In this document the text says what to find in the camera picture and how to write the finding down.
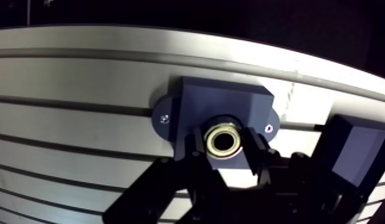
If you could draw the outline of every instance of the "curved white surface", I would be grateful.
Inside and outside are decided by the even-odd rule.
[[[198,33],[107,26],[0,30],[0,49],[13,48],[112,49],[212,58],[259,66],[263,73],[286,71],[285,76],[330,80],[385,95],[385,79],[349,66],[275,46]]]
[[[153,52],[249,64],[255,75],[185,65],[87,58],[10,57],[8,49],[106,49]],[[348,66],[274,46],[196,33],[135,27],[38,27],[0,30],[0,96],[149,108],[178,76],[264,85],[281,122],[325,124],[335,113],[385,122],[385,102],[301,83],[341,83],[385,96],[385,80]],[[99,150],[172,155],[147,117],[0,103],[0,134]],[[270,145],[283,156],[311,154],[319,132],[279,131]],[[109,186],[129,186],[149,162],[49,150],[0,140],[0,163],[44,175]],[[247,170],[222,170],[230,186],[251,186]],[[104,211],[118,193],[36,180],[0,170],[0,188],[59,204]],[[385,198],[379,186],[369,202]],[[1,206],[59,223],[100,223],[83,215],[0,192]],[[190,204],[176,198],[162,218],[177,219]],[[365,208],[370,217],[380,203]],[[0,210],[4,222],[34,223]]]

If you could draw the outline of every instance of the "white slatwall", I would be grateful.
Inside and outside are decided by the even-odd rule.
[[[41,33],[45,36],[43,39],[31,38],[30,29],[24,29],[20,32],[21,35],[18,33],[19,31],[15,30],[0,31],[0,48],[88,48],[88,46],[99,46],[97,48],[138,49],[139,51],[157,48],[156,42],[149,43],[149,41],[143,45],[134,46],[128,44],[128,38],[135,35],[129,33],[129,31],[125,32],[124,35],[120,35],[123,38],[121,39],[123,41],[120,42],[123,44],[115,47],[112,45],[113,35],[118,35],[119,33],[113,28],[104,29],[104,31],[96,33],[96,35],[92,35],[94,31],[90,27],[84,28],[84,32],[73,30],[70,33],[62,30],[62,28],[57,28],[56,31],[55,29],[45,28],[43,30],[45,30]],[[137,30],[140,32],[140,38],[143,39],[146,34],[141,29]],[[68,36],[57,39],[56,35],[60,33],[63,35],[63,32],[67,33],[67,35],[81,36],[80,38],[84,38],[87,41],[80,42],[76,39],[68,38]],[[10,38],[2,39],[3,33],[11,33],[9,35]],[[267,64],[258,64],[260,60],[249,61],[241,52],[241,54],[223,57],[226,50],[231,51],[234,49],[227,40],[226,38],[213,38],[210,40],[213,45],[223,44],[223,48],[220,48],[220,45],[216,46],[218,51],[213,51],[213,49],[206,51],[204,48],[196,48],[189,52],[188,55],[240,61],[270,68],[276,66],[269,64],[269,61],[267,61]],[[254,46],[253,48],[258,46],[257,44],[252,45],[251,43],[241,41],[237,41],[237,43],[234,46],[236,49],[237,46],[238,48],[245,46],[245,50],[246,46]],[[260,45],[260,47],[267,49],[265,45]],[[280,57],[280,54],[277,52],[284,52],[279,51],[280,49],[278,48],[270,48],[275,50],[274,54],[269,56],[270,58],[277,55]],[[172,49],[172,51],[156,49],[152,52],[187,54],[183,45],[173,46]],[[300,59],[305,57],[302,54],[291,51],[287,51],[285,54],[299,55]],[[280,60],[287,63],[290,57],[284,55],[284,57],[280,57]],[[310,70],[310,67],[304,68],[302,65],[298,65],[298,67],[304,71],[302,72],[303,74],[319,74],[318,71]],[[346,70],[347,68],[344,66],[342,67],[344,71],[347,71],[344,75],[353,72],[349,69]],[[280,70],[284,71],[291,69],[294,71],[293,66],[280,68]],[[370,77],[368,74],[362,74],[356,70],[350,75],[357,75],[357,77],[367,80],[368,89],[372,91],[380,91],[374,88],[375,83],[383,83],[385,85],[385,80],[379,78],[372,79],[372,76]],[[158,97],[167,92],[169,82],[178,76],[207,77],[264,85],[274,94],[273,108],[283,123],[323,125],[326,123],[329,115],[333,113],[351,114],[385,122],[385,102],[373,99],[247,74],[132,61],[79,58],[0,58],[0,96],[149,108],[152,107]],[[319,77],[322,79],[327,78],[327,76],[321,74],[319,74]],[[348,83],[362,88],[365,87],[365,83],[357,80],[346,81],[346,76],[341,78],[342,76],[334,77],[334,74],[332,74],[330,77],[332,77],[330,79],[335,79],[337,82]],[[0,134],[102,151],[173,155],[169,143],[162,140],[154,132],[150,118],[147,117],[0,102]],[[281,155],[285,157],[290,156],[295,151],[311,155],[320,135],[321,133],[313,131],[281,129],[270,142],[270,145],[279,150]],[[54,150],[0,140],[0,164],[41,175],[127,188],[150,165],[150,162],[103,157],[87,153],[79,154],[76,151]],[[255,179],[249,172],[248,170],[222,170],[221,174],[230,186],[247,187],[254,184]],[[97,212],[105,211],[120,195],[119,192],[90,189],[44,180],[4,169],[0,169],[0,189],[37,200]],[[369,202],[380,201],[384,198],[385,186],[378,186],[371,194]],[[372,216],[380,204],[366,207],[360,219]],[[87,214],[63,209],[55,205],[30,201],[1,191],[0,206],[28,216],[60,224],[102,223],[101,218],[95,214]],[[190,202],[188,199],[175,198],[162,218],[178,219],[189,207]],[[8,224],[40,223],[1,209],[0,221]]]

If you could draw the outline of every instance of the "screw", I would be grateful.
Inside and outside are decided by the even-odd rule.
[[[161,158],[161,159],[160,159],[160,162],[162,162],[162,163],[167,163],[167,162],[168,162],[168,158]]]
[[[273,126],[271,125],[271,124],[268,124],[268,125],[266,125],[266,127],[264,127],[264,132],[266,132],[266,133],[271,133],[271,132],[273,132]]]
[[[168,115],[162,115],[160,116],[160,123],[162,124],[168,124],[170,122],[170,117]]]
[[[276,153],[276,151],[275,151],[274,149],[272,149],[272,148],[269,148],[267,151],[268,151],[270,154]]]

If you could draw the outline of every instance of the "black metal part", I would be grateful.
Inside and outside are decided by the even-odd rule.
[[[159,100],[152,113],[152,125],[159,136],[172,143],[175,160],[185,156],[184,138],[192,128],[201,127],[213,117],[235,117],[241,126],[254,128],[267,141],[275,137],[280,127],[278,115],[271,108],[274,96],[263,86],[195,77],[181,77],[176,85],[173,89],[178,91]],[[165,115],[170,118],[168,123],[161,122]],[[248,168],[243,153],[210,162],[215,169]]]
[[[334,116],[325,126],[312,159],[368,197],[385,171],[385,124]]]
[[[104,223],[157,223],[177,190],[174,166],[172,158],[156,159],[102,215]]]
[[[370,151],[375,150],[377,155],[370,156],[370,161],[362,160],[362,166],[358,166],[365,171],[359,184],[335,169],[338,160],[346,157],[344,150],[350,144],[349,138],[357,137],[352,122],[361,125],[357,132],[375,131],[373,139],[382,136],[381,143],[372,142]],[[178,221],[181,224],[347,224],[363,209],[368,190],[375,187],[374,181],[379,180],[385,169],[385,126],[361,128],[364,125],[369,122],[337,117],[324,129],[319,142],[323,145],[316,147],[313,158],[294,153],[288,160],[271,149],[255,129],[242,128],[241,154],[246,155],[252,173],[258,176],[257,186],[249,189],[226,186],[208,160],[201,127],[195,127],[184,139],[184,158],[156,160],[104,213],[104,223],[156,223],[174,193],[187,189],[193,206]],[[342,144],[346,138],[348,144]],[[327,158],[328,163],[320,156]]]

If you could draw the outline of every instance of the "slatwall panel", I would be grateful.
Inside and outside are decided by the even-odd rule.
[[[314,79],[316,86],[330,80],[385,94],[385,80],[349,67],[338,70],[335,63],[312,56],[227,38],[196,35],[191,39],[185,33],[165,32],[166,41],[195,41],[196,47],[191,49],[185,44],[152,42],[152,35],[146,32],[149,29],[127,28],[124,33],[119,33],[120,28],[99,29],[98,33],[91,27],[0,31],[0,48],[93,47],[190,55],[256,65],[252,73],[261,71],[266,77],[113,58],[0,58],[1,222],[101,223],[99,215],[155,158],[173,154],[168,142],[151,128],[149,108],[179,76],[264,85],[274,94],[273,108],[281,119],[281,129],[270,145],[286,157],[295,151],[311,155],[321,135],[314,125],[323,125],[330,114],[385,122],[385,102],[298,83],[308,83],[306,76],[312,75],[323,79]],[[5,33],[9,38],[2,38]],[[135,38],[142,41],[130,44]],[[272,54],[258,54],[264,51]],[[326,69],[314,69],[319,63]],[[282,74],[298,81],[287,76],[284,80],[269,78],[280,76],[267,68],[286,71]],[[347,79],[351,76],[361,79]],[[370,107],[360,107],[360,103]],[[229,186],[255,184],[249,170],[220,172]],[[380,182],[359,218],[360,224],[385,198],[385,174]],[[180,191],[161,222],[174,222],[189,207],[185,191]]]

